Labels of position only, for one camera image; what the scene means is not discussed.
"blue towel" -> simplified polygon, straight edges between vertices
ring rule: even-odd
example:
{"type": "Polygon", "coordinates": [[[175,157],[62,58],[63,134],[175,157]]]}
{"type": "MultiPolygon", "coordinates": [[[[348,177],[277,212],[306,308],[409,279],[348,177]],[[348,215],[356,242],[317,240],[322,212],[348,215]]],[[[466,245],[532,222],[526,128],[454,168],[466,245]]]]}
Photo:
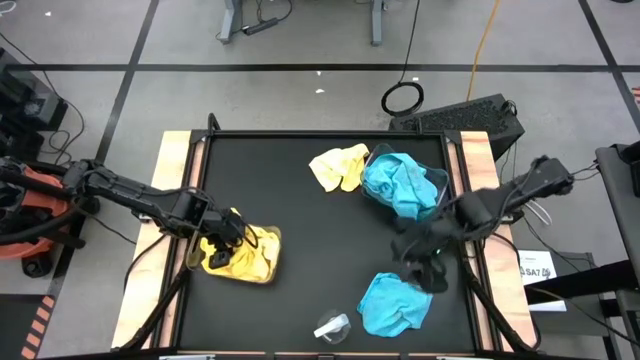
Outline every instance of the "blue towel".
{"type": "Polygon", "coordinates": [[[364,170],[362,186],[398,216],[418,220],[437,205],[438,189],[424,177],[426,173],[407,154],[384,154],[364,170]]]}
{"type": "Polygon", "coordinates": [[[420,329],[432,298],[396,274],[380,273],[360,300],[358,312],[369,334],[396,337],[408,327],[420,329]]]}

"wooden table frame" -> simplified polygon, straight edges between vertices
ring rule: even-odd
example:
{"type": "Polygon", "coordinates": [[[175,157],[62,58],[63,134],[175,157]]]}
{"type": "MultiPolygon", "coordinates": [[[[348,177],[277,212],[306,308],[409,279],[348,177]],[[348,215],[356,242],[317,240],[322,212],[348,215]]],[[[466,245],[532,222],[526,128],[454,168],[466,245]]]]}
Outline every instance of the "wooden table frame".
{"type": "MultiPolygon", "coordinates": [[[[477,190],[485,187],[497,187],[499,181],[487,134],[485,132],[462,132],[460,134],[461,147],[456,147],[453,143],[448,144],[455,192],[460,194],[464,192],[465,188],[477,190]],[[460,164],[463,164],[462,166],[466,165],[469,180],[466,184],[465,177],[461,175],[460,164]]],[[[182,186],[184,180],[188,180],[187,183],[190,186],[199,185],[200,164],[205,152],[205,142],[199,141],[195,144],[195,151],[191,157],[192,163],[187,164],[190,141],[191,131],[166,131],[164,133],[151,182],[152,186],[159,189],[178,188],[182,186]],[[191,170],[190,178],[185,179],[186,173],[189,173],[188,168],[191,170]]],[[[511,240],[511,231],[508,226],[500,226],[497,232],[511,240]]],[[[134,257],[153,243],[159,235],[158,228],[154,224],[142,224],[134,257]]],[[[176,249],[176,261],[173,266],[173,276],[177,273],[178,267],[182,262],[185,248],[186,239],[179,240],[176,249]]],[[[170,240],[166,239],[140,259],[131,271],[122,299],[112,347],[121,346],[127,342],[158,302],[163,281],[166,280],[165,269],[168,265],[167,255],[169,249],[170,240]]],[[[473,256],[474,247],[468,244],[467,252],[473,256]]],[[[516,254],[508,244],[492,236],[486,242],[484,258],[493,301],[524,342],[530,346],[533,345],[536,342],[536,335],[520,277],[516,254]]],[[[477,274],[478,266],[475,260],[472,260],[472,268],[477,274]]],[[[162,331],[158,339],[160,347],[171,345],[176,306],[177,297],[172,300],[165,312],[162,331]]],[[[494,339],[487,313],[477,298],[475,298],[475,309],[480,331],[480,345],[485,350],[494,350],[494,343],[497,343],[498,340],[494,339]]],[[[510,350],[509,345],[502,336],[500,336],[499,341],[505,351],[510,350]]],[[[149,344],[150,339],[145,343],[145,347],[148,347],[149,344]]]]}

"red machine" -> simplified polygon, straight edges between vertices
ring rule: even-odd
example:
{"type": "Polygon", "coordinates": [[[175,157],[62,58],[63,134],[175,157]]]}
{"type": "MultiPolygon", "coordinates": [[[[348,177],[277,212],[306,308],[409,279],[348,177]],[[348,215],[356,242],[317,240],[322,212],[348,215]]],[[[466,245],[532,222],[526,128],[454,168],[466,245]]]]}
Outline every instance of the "red machine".
{"type": "MultiPolygon", "coordinates": [[[[49,164],[35,166],[60,175],[66,171],[49,164]]],[[[22,186],[0,181],[0,259],[22,259],[27,276],[44,276],[52,268],[50,251],[55,242],[75,248],[84,246],[84,241],[68,234],[70,224],[81,214],[74,211],[71,197],[65,194],[55,174],[35,171],[8,157],[0,159],[0,173],[3,178],[25,182],[22,186]],[[39,186],[29,186],[30,180],[39,186]],[[51,189],[59,189],[59,193],[51,193],[51,189]]]]}

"white label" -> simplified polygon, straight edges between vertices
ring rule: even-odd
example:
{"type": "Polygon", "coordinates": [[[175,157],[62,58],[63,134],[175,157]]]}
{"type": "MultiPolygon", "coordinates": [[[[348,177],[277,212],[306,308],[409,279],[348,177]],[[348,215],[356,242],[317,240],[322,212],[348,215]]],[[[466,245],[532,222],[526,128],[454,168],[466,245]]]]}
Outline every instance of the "white label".
{"type": "MultiPolygon", "coordinates": [[[[556,269],[553,267],[551,253],[548,251],[518,250],[520,254],[520,275],[524,285],[553,279],[556,269]]],[[[530,311],[567,311],[564,301],[552,301],[529,305],[530,311]]]]}

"light yellow cloth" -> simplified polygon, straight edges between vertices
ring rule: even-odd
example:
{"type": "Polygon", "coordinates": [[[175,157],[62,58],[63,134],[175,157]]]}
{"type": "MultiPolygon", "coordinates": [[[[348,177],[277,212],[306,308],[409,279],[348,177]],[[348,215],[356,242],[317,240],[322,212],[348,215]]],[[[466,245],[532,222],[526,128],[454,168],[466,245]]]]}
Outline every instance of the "light yellow cloth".
{"type": "Polygon", "coordinates": [[[309,163],[313,174],[326,192],[338,187],[344,191],[353,191],[362,184],[364,158],[369,155],[365,144],[347,149],[331,149],[318,155],[309,163]]]}
{"type": "MultiPolygon", "coordinates": [[[[208,274],[255,283],[268,283],[273,279],[280,253],[280,230],[276,227],[249,226],[258,236],[258,248],[253,248],[245,239],[240,247],[235,248],[229,265],[221,268],[209,267],[209,259],[215,254],[216,247],[209,245],[206,238],[200,239],[200,248],[205,253],[202,267],[208,274]]],[[[245,232],[246,237],[255,244],[251,230],[247,228],[245,232]]]]}

